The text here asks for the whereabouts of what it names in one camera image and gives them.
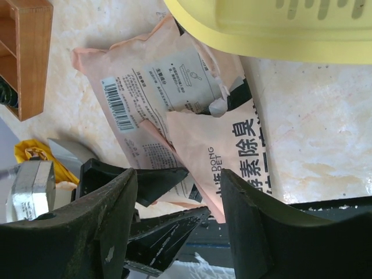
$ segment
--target beige marble surface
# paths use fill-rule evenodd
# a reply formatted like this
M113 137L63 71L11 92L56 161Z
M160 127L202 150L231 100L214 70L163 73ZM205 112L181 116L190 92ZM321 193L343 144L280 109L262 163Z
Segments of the beige marble surface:
M77 140L104 162L128 167L83 74L75 47L109 48L151 31L162 0L51 0L54 5L44 113L20 123L0 116L21 139ZM372 66L242 59L267 141L277 198L304 202L372 194Z
M80 141L103 161L129 167L86 77L71 66L75 47L109 48L150 32L167 12L162 0L49 0L54 7L44 112L19 122L0 116L20 140Z
M372 66L242 58L287 203L372 195Z

